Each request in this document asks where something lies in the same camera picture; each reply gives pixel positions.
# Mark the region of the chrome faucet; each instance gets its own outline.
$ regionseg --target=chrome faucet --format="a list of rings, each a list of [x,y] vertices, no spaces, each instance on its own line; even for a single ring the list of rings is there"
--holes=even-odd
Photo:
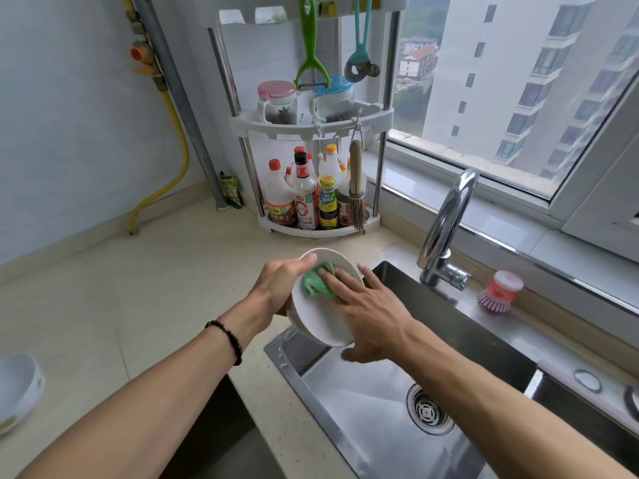
[[[426,285],[435,286],[442,279],[456,289],[464,290],[470,278],[470,273],[449,264],[449,247],[479,176],[479,171],[468,169],[457,178],[443,201],[435,223],[428,231],[422,251],[417,257],[417,265],[424,270],[421,280]]]

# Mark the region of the person's right hand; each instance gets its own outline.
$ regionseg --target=person's right hand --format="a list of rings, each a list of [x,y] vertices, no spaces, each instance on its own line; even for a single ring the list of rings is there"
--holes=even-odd
[[[344,269],[336,269],[335,278],[321,269],[319,275],[342,303],[335,306],[355,338],[355,347],[342,352],[348,362],[368,363],[386,358],[396,361],[404,346],[407,330],[415,320],[402,302],[382,284],[368,267],[357,265],[372,289],[361,285]]]

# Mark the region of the bowl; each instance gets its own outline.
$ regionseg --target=bowl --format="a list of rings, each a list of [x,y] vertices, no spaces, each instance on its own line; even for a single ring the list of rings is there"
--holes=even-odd
[[[357,268],[339,252],[329,248],[314,248],[300,258],[311,252],[318,257],[316,265],[329,260],[335,267],[344,269],[363,285]],[[323,294],[308,297],[302,285],[302,277],[299,276],[293,285],[291,306],[287,312],[292,325],[306,337],[326,346],[339,347],[352,344],[353,335],[335,309],[333,299]]]
[[[44,385],[44,376],[31,355],[15,353],[0,358],[0,435],[35,408]]]

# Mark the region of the sink drain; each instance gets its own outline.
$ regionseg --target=sink drain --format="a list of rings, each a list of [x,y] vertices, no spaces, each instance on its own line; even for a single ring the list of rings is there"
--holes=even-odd
[[[427,434],[444,435],[455,426],[451,417],[417,383],[408,390],[406,406],[415,425]]]

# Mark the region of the countertop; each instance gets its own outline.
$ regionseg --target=countertop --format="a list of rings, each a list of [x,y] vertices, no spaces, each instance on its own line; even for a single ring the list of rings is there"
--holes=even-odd
[[[414,248],[385,228],[315,241],[267,233],[247,209],[221,213],[207,200],[3,286],[0,350],[32,353],[47,387],[34,413],[0,437],[0,477],[14,477],[78,418],[243,298],[268,260],[325,246],[367,263],[393,243]],[[263,351],[288,326],[276,316],[229,376],[286,477],[355,478]]]

